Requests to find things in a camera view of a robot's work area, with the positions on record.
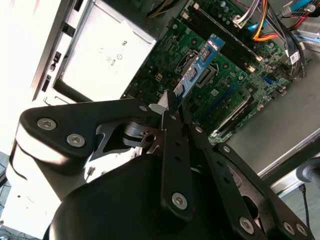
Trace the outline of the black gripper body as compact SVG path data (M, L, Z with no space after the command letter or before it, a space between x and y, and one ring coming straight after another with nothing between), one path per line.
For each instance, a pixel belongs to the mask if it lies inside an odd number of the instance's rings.
M180 223L160 208L161 162L138 157L71 192L46 240L230 240L233 233L210 179L192 171L193 218Z

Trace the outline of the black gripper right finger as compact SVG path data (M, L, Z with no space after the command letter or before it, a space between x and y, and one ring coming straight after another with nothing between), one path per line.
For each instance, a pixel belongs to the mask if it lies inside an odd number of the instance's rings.
M263 182L228 145L212 146L203 130L192 122L189 107L179 108L189 127L192 153L203 160L203 173L210 176L220 206L219 221L226 240L312 240L312 231Z

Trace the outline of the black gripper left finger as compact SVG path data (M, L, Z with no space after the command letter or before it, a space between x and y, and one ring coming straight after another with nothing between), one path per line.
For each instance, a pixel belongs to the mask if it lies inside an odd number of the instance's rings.
M172 94L164 101L163 113L135 98L30 108L19 118L16 141L23 152L63 174L79 173L90 161L140 147L138 157L160 160L163 214L190 220L194 197L181 105Z

